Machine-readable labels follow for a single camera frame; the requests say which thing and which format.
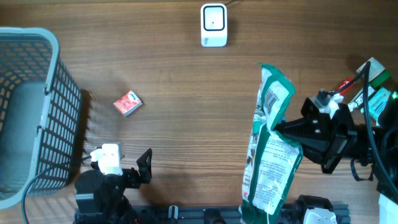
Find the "red Nescafe stick sachet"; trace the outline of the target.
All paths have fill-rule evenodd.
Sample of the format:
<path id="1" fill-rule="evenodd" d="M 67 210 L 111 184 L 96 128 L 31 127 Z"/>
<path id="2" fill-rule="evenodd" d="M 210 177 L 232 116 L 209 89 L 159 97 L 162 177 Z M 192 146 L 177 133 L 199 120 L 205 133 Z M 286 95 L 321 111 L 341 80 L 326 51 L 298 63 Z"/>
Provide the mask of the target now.
<path id="1" fill-rule="evenodd" d="M 344 95 L 352 86 L 352 78 L 346 78 L 337 88 L 338 94 Z"/>

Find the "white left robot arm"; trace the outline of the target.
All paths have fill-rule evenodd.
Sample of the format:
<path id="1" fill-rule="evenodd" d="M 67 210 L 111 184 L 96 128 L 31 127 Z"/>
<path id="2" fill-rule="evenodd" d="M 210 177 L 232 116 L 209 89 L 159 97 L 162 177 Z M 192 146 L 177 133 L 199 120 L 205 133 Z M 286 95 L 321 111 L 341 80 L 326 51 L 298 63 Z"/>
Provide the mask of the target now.
<path id="1" fill-rule="evenodd" d="M 78 208 L 76 224 L 88 223 L 141 223 L 140 215 L 124 196 L 126 189 L 139 189 L 152 178 L 152 149 L 146 150 L 136 161 L 138 169 L 123 169 L 121 174 L 103 174 L 97 162 L 75 181 Z"/>

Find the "light green tissue pack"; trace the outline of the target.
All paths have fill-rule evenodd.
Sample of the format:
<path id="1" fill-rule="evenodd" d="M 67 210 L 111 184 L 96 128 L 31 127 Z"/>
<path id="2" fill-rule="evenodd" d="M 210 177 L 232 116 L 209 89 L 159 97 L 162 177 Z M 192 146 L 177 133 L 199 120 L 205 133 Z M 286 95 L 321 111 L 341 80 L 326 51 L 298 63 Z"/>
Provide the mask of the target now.
<path id="1" fill-rule="evenodd" d="M 374 96 L 369 100 L 369 113 L 370 116 L 378 122 L 382 111 L 384 110 L 386 103 L 390 97 L 390 91 L 384 87 L 380 88 Z"/>

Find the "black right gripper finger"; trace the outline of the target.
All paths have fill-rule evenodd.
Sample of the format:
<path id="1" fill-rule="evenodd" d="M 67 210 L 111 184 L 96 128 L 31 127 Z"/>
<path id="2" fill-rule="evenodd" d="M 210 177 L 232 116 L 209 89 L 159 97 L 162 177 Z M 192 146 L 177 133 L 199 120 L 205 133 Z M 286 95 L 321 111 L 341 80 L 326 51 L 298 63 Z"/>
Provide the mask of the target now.
<path id="1" fill-rule="evenodd" d="M 326 136 L 331 134 L 331 120 L 329 116 L 308 116 L 277 124 L 274 130 L 285 136 Z"/>
<path id="2" fill-rule="evenodd" d="M 318 138 L 314 134 L 299 135 L 294 133 L 283 133 L 283 136 L 297 141 L 302 145 L 304 156 L 316 164 L 325 164 L 325 153 L 330 141 L 325 138 Z"/>

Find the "green 3M gloves package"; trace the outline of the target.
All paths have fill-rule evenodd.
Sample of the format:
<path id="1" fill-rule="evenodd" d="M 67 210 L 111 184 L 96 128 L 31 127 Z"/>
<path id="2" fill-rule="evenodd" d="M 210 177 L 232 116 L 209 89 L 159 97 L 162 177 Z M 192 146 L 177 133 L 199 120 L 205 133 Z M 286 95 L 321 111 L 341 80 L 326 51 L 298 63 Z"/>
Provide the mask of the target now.
<path id="1" fill-rule="evenodd" d="M 276 223 L 303 159 L 301 144 L 276 130 L 295 94 L 293 84 L 270 64 L 261 65 L 261 78 L 243 174 L 241 223 Z"/>

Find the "green lid jar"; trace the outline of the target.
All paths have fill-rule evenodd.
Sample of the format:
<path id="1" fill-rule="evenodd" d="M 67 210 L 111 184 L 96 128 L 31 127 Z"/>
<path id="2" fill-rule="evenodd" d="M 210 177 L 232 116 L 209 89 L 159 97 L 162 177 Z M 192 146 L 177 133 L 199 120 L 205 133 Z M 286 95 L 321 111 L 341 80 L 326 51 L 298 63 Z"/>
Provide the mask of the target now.
<path id="1" fill-rule="evenodd" d="M 374 89 L 377 89 L 391 77 L 391 73 L 374 57 L 371 57 L 369 61 L 371 63 L 369 69 L 369 83 Z"/>

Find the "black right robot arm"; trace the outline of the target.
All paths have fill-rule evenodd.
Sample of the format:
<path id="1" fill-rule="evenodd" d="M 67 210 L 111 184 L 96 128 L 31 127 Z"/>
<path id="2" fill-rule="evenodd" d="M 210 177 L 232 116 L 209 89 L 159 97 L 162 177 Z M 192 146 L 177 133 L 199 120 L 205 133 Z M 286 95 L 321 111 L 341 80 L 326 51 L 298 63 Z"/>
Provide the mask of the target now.
<path id="1" fill-rule="evenodd" d="M 332 174 L 342 159 L 371 166 L 368 180 L 376 178 L 380 223 L 397 223 L 397 111 L 388 99 L 382 112 L 384 121 L 378 127 L 369 120 L 355 124 L 344 103 L 320 105 L 307 98 L 302 117 L 280 123 L 275 130 L 302 145 L 304 156 L 320 165 L 324 174 Z"/>

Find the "small red juice box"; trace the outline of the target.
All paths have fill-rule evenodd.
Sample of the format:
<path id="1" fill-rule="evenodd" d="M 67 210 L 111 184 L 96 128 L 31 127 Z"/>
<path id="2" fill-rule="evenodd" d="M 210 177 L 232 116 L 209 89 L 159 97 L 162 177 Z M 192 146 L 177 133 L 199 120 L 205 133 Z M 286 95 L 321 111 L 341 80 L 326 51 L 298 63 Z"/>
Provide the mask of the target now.
<path id="1" fill-rule="evenodd" d="M 124 96 L 115 101 L 113 105 L 123 116 L 128 116 L 142 106 L 142 101 L 133 91 L 129 90 Z"/>

